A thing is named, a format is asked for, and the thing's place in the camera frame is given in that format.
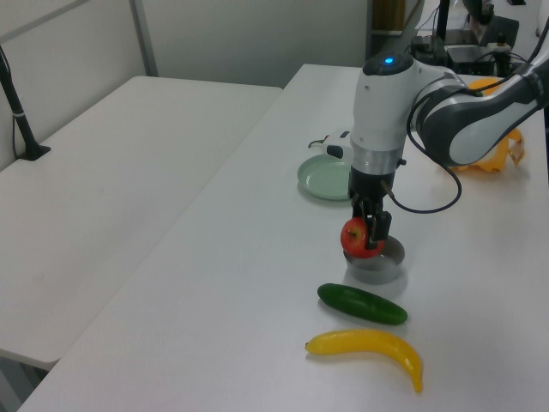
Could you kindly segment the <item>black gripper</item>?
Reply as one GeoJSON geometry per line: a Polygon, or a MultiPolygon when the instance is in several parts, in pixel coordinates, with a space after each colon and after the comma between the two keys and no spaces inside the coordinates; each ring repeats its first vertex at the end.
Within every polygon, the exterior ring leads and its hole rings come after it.
{"type": "Polygon", "coordinates": [[[348,180],[348,195],[351,199],[352,218],[365,217],[365,248],[373,250],[389,236],[392,215],[383,209],[383,198],[394,183],[395,173],[371,175],[351,167],[348,180]]]}

